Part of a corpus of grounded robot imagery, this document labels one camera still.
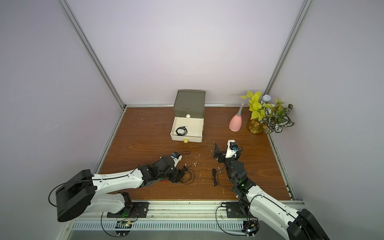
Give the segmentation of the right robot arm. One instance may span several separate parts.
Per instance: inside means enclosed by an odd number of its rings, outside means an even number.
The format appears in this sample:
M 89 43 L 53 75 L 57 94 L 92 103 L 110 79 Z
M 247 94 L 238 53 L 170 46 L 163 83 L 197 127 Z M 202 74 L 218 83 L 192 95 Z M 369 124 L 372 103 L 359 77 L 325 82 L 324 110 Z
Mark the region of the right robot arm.
M 255 217 L 265 222 L 286 240 L 328 240 L 329 237 L 308 210 L 291 208 L 276 200 L 247 174 L 244 163 L 239 161 L 242 149 L 234 140 L 229 140 L 226 151 L 215 144 L 214 158 L 225 164 L 232 191 L 239 199 L 245 217 Z

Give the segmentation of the black earphones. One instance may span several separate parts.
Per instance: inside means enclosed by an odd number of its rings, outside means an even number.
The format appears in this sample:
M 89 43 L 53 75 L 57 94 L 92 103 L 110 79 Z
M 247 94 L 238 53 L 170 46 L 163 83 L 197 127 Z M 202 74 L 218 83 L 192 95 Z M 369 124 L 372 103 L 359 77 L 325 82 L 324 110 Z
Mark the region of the black earphones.
M 220 167 L 216 169 L 212 169 L 212 180 L 213 180 L 214 186 L 220 185 L 219 176 L 221 172 L 222 172 L 222 169 Z
M 177 136 L 186 136 L 188 134 L 188 129 L 186 126 L 178 127 L 176 129 Z
M 182 177 L 181 183 L 184 185 L 189 185 L 195 180 L 195 172 L 190 167 L 184 166 L 183 172 L 185 173 Z

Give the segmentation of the cream drawer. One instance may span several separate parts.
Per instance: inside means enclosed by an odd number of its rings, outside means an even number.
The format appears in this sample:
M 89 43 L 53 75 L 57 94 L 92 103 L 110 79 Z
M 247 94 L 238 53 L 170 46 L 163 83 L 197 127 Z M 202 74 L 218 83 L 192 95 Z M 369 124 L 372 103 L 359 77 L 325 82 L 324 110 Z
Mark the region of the cream drawer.
M 186 136 L 177 136 L 176 129 L 182 126 L 187 127 L 188 134 Z M 204 119 L 175 117 L 170 136 L 173 141 L 201 143 L 203 141 L 203 131 Z

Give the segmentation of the black earphones top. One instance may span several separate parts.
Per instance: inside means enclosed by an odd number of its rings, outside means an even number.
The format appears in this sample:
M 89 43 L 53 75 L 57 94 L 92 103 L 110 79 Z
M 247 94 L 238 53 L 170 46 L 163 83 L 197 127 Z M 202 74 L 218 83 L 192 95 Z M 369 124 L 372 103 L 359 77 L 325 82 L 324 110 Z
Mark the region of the black earphones top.
M 186 136 L 188 134 L 188 129 L 186 126 L 178 127 L 176 129 L 177 136 Z

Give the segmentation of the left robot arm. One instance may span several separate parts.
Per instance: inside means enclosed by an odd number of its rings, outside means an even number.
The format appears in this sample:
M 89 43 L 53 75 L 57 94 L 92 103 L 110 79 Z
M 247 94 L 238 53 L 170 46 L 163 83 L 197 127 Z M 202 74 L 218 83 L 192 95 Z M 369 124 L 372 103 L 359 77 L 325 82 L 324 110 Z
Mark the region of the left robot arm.
M 96 212 L 128 217 L 133 212 L 133 203 L 125 190 L 149 187 L 161 181 L 180 183 L 188 171 L 187 167 L 177 168 L 181 159 L 181 154 L 173 153 L 155 163 L 114 174 L 93 174 L 89 169 L 80 171 L 53 190 L 58 222 Z

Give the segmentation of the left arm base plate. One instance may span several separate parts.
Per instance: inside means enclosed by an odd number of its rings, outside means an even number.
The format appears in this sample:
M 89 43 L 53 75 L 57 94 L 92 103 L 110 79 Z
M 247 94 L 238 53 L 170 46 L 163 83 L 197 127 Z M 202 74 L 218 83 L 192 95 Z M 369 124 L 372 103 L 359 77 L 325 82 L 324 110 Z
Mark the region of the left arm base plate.
M 133 202 L 131 206 L 124 207 L 116 214 L 107 213 L 107 218 L 146 218 L 149 210 L 149 202 Z

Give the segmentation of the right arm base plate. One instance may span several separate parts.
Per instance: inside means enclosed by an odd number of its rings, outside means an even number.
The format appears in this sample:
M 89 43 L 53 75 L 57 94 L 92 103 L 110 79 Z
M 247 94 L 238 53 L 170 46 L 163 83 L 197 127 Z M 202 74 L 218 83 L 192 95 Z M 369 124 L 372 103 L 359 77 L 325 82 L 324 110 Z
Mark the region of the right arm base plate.
M 224 202 L 222 207 L 226 209 L 227 218 L 254 218 L 249 211 L 249 207 L 242 202 Z

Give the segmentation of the olive green top drawer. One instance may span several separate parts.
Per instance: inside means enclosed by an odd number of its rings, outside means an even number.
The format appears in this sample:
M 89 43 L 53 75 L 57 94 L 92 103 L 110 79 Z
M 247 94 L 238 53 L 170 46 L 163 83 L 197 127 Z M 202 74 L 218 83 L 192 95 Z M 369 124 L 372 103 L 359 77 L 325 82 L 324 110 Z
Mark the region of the olive green top drawer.
M 189 115 L 190 118 L 203 119 L 205 117 L 205 109 L 202 111 L 174 110 L 174 115 L 178 118 L 187 118 L 187 115 Z

